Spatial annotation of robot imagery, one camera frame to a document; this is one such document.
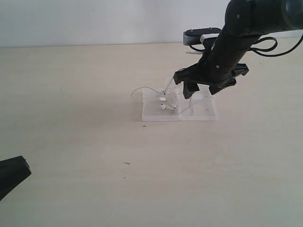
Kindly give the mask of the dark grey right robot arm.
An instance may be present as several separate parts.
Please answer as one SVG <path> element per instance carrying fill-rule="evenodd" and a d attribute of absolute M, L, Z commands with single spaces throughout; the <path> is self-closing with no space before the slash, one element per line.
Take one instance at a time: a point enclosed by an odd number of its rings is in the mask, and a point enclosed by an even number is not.
<path fill-rule="evenodd" d="M 224 26 L 190 29 L 183 33 L 183 44 L 202 44 L 201 59 L 174 74 L 175 84 L 183 83 L 183 95 L 189 99 L 208 85 L 212 95 L 234 86 L 236 77 L 249 71 L 242 57 L 270 33 L 301 30 L 303 2 L 301 0 L 231 0 L 226 8 Z"/>

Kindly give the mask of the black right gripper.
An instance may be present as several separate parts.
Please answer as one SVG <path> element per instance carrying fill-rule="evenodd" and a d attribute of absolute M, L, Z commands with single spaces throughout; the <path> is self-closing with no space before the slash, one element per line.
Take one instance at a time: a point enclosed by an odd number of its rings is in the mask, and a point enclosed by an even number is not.
<path fill-rule="evenodd" d="M 236 77 L 249 72 L 245 63 L 239 63 L 249 48 L 249 37 L 234 37 L 223 30 L 213 44 L 205 48 L 199 62 L 175 72 L 174 82 L 183 83 L 185 99 L 199 91 L 199 84 L 208 85 L 211 95 L 235 86 Z"/>

